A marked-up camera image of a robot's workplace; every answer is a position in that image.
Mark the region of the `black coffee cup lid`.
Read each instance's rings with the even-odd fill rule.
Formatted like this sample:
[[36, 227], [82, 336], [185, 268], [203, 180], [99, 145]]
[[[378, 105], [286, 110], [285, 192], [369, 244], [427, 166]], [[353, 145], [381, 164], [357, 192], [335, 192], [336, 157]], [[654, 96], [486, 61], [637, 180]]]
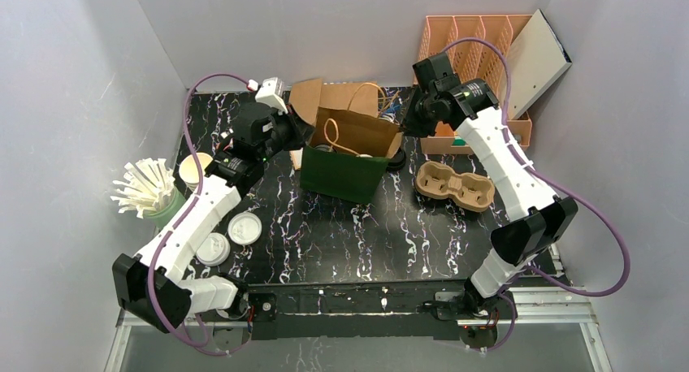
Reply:
[[406, 160], [406, 152], [402, 148], [399, 148], [389, 159], [386, 170], [389, 172], [399, 171], [405, 166]]

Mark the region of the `green kraft paper bag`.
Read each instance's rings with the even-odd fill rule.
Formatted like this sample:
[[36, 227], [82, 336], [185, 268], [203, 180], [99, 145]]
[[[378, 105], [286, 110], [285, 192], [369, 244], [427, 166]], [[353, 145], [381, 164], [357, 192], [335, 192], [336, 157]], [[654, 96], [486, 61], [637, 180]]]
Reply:
[[[318, 108], [314, 134], [301, 156], [302, 189], [358, 204], [368, 204], [382, 180], [389, 159], [401, 147], [399, 125], [350, 110]], [[315, 150], [335, 147], [335, 153]], [[373, 158], [358, 158], [369, 154]]]

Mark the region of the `brown pulp cup carrier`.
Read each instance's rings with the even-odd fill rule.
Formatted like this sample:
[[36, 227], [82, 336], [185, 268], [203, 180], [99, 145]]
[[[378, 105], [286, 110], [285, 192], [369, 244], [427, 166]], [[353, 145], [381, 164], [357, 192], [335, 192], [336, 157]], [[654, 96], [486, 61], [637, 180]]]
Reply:
[[487, 210], [496, 194], [495, 185], [487, 176], [457, 173], [452, 167], [434, 161], [419, 167], [414, 185], [425, 197], [448, 199], [464, 210], [477, 213]]

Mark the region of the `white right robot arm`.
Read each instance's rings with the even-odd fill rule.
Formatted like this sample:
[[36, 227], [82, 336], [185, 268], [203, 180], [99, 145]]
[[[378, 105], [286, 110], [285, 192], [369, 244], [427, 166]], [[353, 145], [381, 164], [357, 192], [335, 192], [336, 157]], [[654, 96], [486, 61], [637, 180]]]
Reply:
[[413, 65], [418, 88], [401, 123], [407, 136], [436, 134], [446, 123], [472, 149], [505, 205], [509, 223], [491, 234], [492, 248], [466, 283], [478, 301], [495, 296], [535, 256], [558, 241], [578, 211], [531, 166], [502, 119], [499, 100], [481, 79], [461, 82], [445, 53]]

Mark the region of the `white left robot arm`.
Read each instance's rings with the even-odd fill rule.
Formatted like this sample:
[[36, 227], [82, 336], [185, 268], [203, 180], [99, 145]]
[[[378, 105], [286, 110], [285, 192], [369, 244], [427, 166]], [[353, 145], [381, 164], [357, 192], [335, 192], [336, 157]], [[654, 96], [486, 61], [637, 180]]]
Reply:
[[112, 266], [119, 306], [163, 333], [190, 314], [215, 309], [238, 314], [246, 286], [230, 275], [184, 279], [207, 236], [263, 177], [267, 162], [281, 151], [301, 149], [314, 133], [292, 104], [285, 110], [261, 102], [245, 109], [262, 112], [244, 131], [219, 143], [201, 186], [148, 244], [134, 256], [120, 254]]

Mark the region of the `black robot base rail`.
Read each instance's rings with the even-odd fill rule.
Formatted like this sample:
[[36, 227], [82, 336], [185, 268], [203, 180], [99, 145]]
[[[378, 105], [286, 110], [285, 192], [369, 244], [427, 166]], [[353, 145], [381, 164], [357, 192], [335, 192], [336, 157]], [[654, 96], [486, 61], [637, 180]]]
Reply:
[[372, 283], [250, 284], [245, 299], [254, 308], [254, 340], [306, 337], [474, 338], [486, 327], [518, 314], [512, 292], [483, 299], [467, 293], [462, 279]]

